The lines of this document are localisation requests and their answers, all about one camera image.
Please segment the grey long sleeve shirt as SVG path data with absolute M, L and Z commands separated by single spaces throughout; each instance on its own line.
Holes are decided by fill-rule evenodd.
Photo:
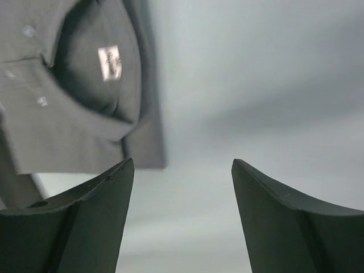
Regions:
M 146 1 L 1 2 L 1 202 L 36 173 L 167 165 Z

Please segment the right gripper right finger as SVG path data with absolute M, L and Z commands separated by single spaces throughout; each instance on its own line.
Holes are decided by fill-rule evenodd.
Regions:
M 306 195 L 241 159 L 231 174 L 253 272 L 363 271 L 363 211 Z

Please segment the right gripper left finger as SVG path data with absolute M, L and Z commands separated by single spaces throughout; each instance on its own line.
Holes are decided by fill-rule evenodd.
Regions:
M 1 271 L 114 273 L 133 188 L 134 162 L 26 208 L 1 211 Z

